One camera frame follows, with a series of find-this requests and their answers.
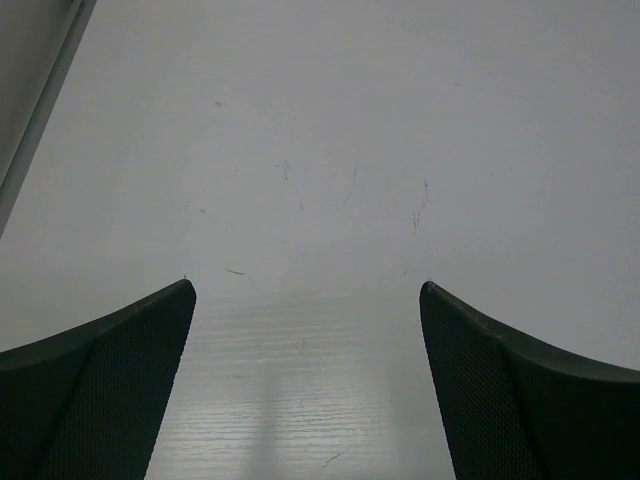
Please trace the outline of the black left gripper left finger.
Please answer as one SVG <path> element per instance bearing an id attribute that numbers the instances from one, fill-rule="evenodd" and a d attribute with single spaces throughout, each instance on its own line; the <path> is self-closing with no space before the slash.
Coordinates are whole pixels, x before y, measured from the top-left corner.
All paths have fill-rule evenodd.
<path id="1" fill-rule="evenodd" d="M 195 304 L 182 279 L 2 352 L 2 478 L 144 478 Z"/>

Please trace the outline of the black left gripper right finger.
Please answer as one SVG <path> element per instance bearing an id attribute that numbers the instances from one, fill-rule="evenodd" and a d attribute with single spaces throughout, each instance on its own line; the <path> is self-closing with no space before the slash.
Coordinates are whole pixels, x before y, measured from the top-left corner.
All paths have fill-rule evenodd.
<path id="1" fill-rule="evenodd" d="M 538 340 L 432 281 L 419 303 L 456 478 L 638 478 L 638 371 Z"/>

